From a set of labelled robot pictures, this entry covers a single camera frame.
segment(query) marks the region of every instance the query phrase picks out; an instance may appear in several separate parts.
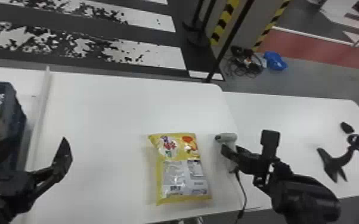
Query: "cable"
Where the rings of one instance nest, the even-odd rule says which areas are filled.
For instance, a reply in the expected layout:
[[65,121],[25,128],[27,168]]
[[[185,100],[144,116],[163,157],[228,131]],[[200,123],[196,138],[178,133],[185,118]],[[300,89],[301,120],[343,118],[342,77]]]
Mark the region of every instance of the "cable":
[[202,217],[198,216],[197,219],[199,220],[199,222],[200,222],[201,224],[205,224],[205,223],[203,222]]
[[249,67],[246,67],[246,64],[243,62],[246,58],[245,57],[227,57],[224,58],[227,60],[227,63],[224,67],[224,72],[227,76],[247,76],[251,79],[254,79],[260,75],[262,72],[262,62],[259,57],[255,54],[252,55],[253,57],[257,58],[259,64],[251,63]]
[[243,206],[242,209],[239,210],[238,215],[237,215],[237,219],[235,220],[234,224],[238,223],[238,220],[240,220],[243,216],[243,213],[245,212],[245,208],[246,208],[246,203],[247,203],[247,196],[246,196],[246,192],[245,189],[241,183],[241,180],[239,178],[239,171],[234,172],[235,173],[235,177],[237,178],[237,181],[239,183],[239,186],[241,187],[242,190],[242,194],[243,194],[243,198],[244,198],[244,202],[243,202]]

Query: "black plastic crate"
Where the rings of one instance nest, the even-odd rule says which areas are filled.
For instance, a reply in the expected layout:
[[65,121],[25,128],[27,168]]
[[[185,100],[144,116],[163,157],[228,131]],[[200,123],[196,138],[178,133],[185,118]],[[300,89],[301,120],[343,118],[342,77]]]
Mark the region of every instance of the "black plastic crate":
[[[0,141],[15,137],[17,142],[21,142],[25,124],[26,116],[16,98],[16,91],[10,83],[0,82]],[[2,167],[16,168],[19,147],[17,144],[9,149],[7,159],[1,164]]]

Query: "snack bag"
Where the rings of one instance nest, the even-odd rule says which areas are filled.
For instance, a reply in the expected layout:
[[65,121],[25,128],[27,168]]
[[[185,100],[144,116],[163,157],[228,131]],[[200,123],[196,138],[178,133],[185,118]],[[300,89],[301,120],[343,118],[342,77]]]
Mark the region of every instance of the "snack bag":
[[156,205],[211,198],[193,133],[149,135],[158,150]]

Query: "white table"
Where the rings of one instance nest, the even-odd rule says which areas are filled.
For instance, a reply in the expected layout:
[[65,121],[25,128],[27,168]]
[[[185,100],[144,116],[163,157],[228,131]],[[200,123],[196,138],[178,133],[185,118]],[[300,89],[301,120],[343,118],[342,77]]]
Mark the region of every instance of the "white table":
[[[359,153],[344,167],[349,182],[333,183],[316,152],[346,151],[341,121],[359,133],[359,107],[352,101],[223,94],[201,83],[69,73],[54,73],[45,101],[44,77],[44,71],[0,69],[0,80],[14,85],[29,123],[41,130],[29,169],[49,166],[62,136],[74,156],[66,178],[35,203],[25,223],[145,223],[238,210],[239,186],[213,140],[221,132],[238,133],[239,145],[260,153],[261,130],[280,131],[277,155],[294,172],[317,178],[340,198],[359,195]],[[31,110],[43,103],[44,117],[36,119],[39,112]],[[154,149],[147,135],[157,132],[197,134],[212,200],[154,205]],[[271,207],[251,176],[242,175],[242,182],[248,208]]]
[[[146,223],[241,207],[214,136],[237,132],[222,90],[211,84],[53,73],[36,167],[49,166],[61,138],[73,164],[37,200],[26,223]],[[155,152],[147,135],[194,132],[212,199],[155,205]]]
[[[355,152],[341,177],[334,183],[325,173],[316,151],[322,147],[333,157],[346,152],[347,135],[340,122],[347,122],[359,133],[359,106],[350,100],[307,97],[287,97],[264,94],[226,92],[225,99],[236,121],[237,143],[255,153],[261,153],[260,135],[263,129],[281,133],[277,156],[288,163],[295,173],[316,178],[330,188],[338,198],[359,195],[359,152]],[[252,178],[243,175],[249,206],[271,208],[270,199],[252,187]]]

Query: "black pole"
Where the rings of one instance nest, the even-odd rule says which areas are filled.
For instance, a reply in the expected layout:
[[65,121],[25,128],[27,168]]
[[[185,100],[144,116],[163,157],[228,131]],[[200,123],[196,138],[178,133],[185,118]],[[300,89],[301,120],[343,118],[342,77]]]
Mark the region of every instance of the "black pole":
[[196,11],[195,14],[193,14],[193,18],[192,18],[192,26],[195,26],[196,21],[199,19],[199,13],[200,10],[202,9],[202,5],[204,1],[205,0],[199,0],[199,2],[197,3]]
[[210,0],[208,9],[206,10],[205,17],[203,18],[203,23],[200,28],[200,30],[196,32],[188,32],[187,40],[192,45],[199,47],[199,48],[205,48],[210,45],[209,38],[206,37],[205,30],[206,26],[208,25],[210,16],[213,12],[214,5],[216,4],[217,0]]
[[202,26],[202,22],[199,21],[199,14],[200,10],[202,9],[203,3],[205,0],[199,0],[196,6],[196,10],[193,14],[192,20],[189,20],[186,18],[184,21],[182,21],[182,26],[185,28],[185,30],[188,31],[199,31],[200,27]]
[[220,66],[220,62],[222,58],[224,57],[225,53],[227,52],[228,48],[230,47],[235,35],[237,34],[239,27],[241,26],[243,20],[245,19],[247,13],[249,12],[250,8],[252,7],[252,4],[255,2],[255,0],[248,0],[245,4],[245,6],[242,9],[241,14],[239,15],[237,21],[235,22],[234,28],[231,30],[230,34],[228,35],[227,40],[224,43],[224,46],[221,48],[220,53],[218,54],[217,60],[213,66],[212,71],[207,76],[205,83],[210,83],[214,73],[217,71],[218,67]]
[[209,22],[209,19],[210,19],[210,15],[212,14],[212,11],[214,9],[214,5],[216,4],[216,0],[211,0],[210,1],[210,4],[208,6],[208,10],[206,11],[206,14],[205,14],[205,17],[203,19],[203,24],[202,24],[202,27],[201,29],[199,30],[199,35],[198,35],[198,38],[201,37],[201,35],[204,35],[205,34],[205,29],[206,29],[206,26],[208,26],[208,22]]

